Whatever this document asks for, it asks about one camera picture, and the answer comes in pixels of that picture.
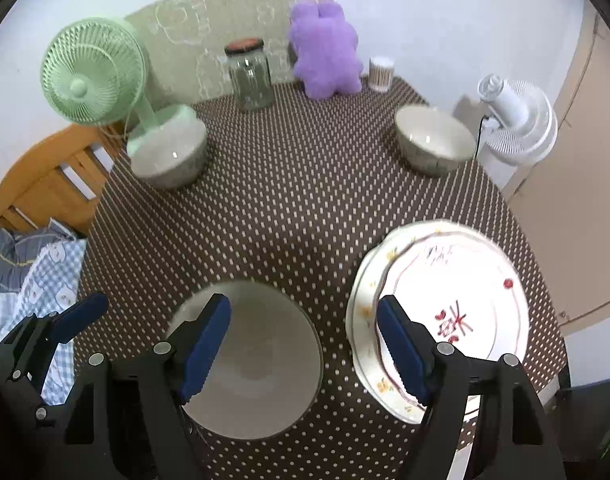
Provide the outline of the green patterned wall sheet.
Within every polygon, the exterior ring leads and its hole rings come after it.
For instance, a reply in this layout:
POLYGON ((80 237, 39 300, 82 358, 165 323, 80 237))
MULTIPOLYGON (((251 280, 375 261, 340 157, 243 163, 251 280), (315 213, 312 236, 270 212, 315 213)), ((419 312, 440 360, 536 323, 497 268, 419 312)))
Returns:
POLYGON ((231 93, 224 47, 238 39, 264 40, 271 80, 292 80, 288 25, 297 1, 160 0, 128 15, 148 49, 152 107, 231 93))

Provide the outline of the cotton swab container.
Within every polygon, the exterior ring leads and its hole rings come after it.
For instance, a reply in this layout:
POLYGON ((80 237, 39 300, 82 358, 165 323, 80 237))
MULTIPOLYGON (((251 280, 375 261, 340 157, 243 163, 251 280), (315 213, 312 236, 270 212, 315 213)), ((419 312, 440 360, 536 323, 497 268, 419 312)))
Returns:
POLYGON ((375 92, 390 90, 395 75, 395 63, 386 56, 374 56, 369 60, 368 86, 375 92))

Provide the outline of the glass jar black lid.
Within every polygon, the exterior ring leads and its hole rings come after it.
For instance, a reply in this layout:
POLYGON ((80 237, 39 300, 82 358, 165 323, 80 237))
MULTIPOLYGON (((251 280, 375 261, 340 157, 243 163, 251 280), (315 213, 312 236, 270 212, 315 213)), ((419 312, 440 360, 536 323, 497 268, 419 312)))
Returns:
POLYGON ((262 38, 243 38, 224 47, 233 94, 241 110, 251 112, 274 102, 270 68, 262 38))

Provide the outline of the purple plush toy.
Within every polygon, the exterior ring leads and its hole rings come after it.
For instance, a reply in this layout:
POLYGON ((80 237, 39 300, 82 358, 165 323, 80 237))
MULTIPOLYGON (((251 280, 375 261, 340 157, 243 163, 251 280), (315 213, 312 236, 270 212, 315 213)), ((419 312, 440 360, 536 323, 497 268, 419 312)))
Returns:
POLYGON ((290 14, 288 41, 295 54, 293 75, 303 83, 309 99, 361 91, 358 36, 338 3, 297 1, 290 14))

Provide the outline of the white standing fan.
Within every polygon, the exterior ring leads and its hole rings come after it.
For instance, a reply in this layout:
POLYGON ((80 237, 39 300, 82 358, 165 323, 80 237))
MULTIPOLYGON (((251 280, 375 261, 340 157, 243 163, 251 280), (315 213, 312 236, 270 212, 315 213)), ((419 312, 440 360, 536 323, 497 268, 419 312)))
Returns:
POLYGON ((526 81, 483 77, 478 97, 488 108, 480 120, 476 159, 503 195, 512 195, 558 140, 558 118, 544 90, 526 81))

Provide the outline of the grey striped pillow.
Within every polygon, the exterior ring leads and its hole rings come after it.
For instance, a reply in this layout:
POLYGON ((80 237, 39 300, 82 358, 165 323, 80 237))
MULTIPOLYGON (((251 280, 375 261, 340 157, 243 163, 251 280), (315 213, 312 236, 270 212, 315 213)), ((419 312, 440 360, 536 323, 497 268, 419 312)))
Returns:
POLYGON ((30 267, 47 245, 80 238, 79 233, 55 220, 29 233, 0 228, 0 292, 19 292, 30 267))

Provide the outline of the beige door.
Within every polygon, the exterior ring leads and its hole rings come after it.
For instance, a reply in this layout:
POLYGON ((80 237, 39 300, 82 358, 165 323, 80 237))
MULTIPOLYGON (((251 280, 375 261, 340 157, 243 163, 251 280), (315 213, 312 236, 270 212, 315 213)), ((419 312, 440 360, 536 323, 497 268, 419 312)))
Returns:
POLYGON ((589 1, 554 109, 558 140, 510 206, 569 335, 610 317, 610 30, 589 1))

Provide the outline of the blue checked blanket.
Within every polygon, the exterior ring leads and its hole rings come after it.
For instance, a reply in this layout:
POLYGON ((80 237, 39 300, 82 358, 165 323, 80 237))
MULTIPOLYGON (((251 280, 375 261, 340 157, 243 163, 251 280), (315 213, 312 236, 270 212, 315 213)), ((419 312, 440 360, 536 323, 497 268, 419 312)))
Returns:
MULTIPOLYGON (((18 292, 0 292, 0 342, 27 315, 61 313, 77 299, 85 240, 55 242, 41 249, 18 292)), ((49 405, 65 402, 75 380, 73 341, 54 352, 41 396, 49 405)))

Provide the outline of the green desk fan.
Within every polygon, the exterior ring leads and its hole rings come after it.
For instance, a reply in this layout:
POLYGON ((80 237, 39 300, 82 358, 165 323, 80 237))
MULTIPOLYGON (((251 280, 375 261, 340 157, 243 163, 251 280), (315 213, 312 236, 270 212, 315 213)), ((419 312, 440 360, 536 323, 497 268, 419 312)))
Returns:
POLYGON ((44 97, 77 125, 139 123, 123 137, 132 156, 145 139, 195 122, 193 108, 175 103, 157 112, 146 95, 151 63, 138 32, 121 18, 85 18, 64 27, 42 59, 44 97))

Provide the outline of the brown polka dot tablecloth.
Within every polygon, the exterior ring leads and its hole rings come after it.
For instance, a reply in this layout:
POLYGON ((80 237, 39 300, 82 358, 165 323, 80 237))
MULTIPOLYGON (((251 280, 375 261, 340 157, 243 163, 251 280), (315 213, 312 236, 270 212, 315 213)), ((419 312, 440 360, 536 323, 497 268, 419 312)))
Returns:
POLYGON ((527 238, 476 162, 442 178, 401 157, 398 107, 419 101, 396 79, 389 92, 313 101, 279 84, 270 107, 244 113, 231 96, 199 102, 209 132, 193 184, 159 191, 120 155, 96 207, 78 292, 110 307, 77 337, 90 354, 136 356, 161 340, 184 300, 221 281, 275 287, 299 304, 320 338, 322 386, 283 434, 256 442, 194 431, 207 479, 391 479, 414 428, 386 413, 360 385, 345 334, 352 282, 364 255, 398 226, 447 219, 476 229, 512 260, 529 304, 524 361, 546 388, 567 356, 527 238))

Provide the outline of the grey bowl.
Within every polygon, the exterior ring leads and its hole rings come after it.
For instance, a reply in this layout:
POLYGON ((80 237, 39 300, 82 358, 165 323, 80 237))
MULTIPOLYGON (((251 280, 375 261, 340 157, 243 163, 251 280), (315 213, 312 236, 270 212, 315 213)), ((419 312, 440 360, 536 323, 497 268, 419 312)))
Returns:
POLYGON ((186 300, 169 328, 195 320, 211 296, 231 304, 230 326, 203 390, 183 409, 231 439, 265 439, 301 419, 322 382, 322 351, 310 319, 283 292, 250 281, 210 285, 186 300))
POLYGON ((475 155, 470 130, 436 107, 405 105, 395 113, 394 123, 402 156, 427 176, 449 174, 475 155))
POLYGON ((196 110, 174 104, 155 113, 160 124, 130 132, 127 155, 134 176, 154 188, 173 190, 193 182, 207 158, 208 133, 196 110))

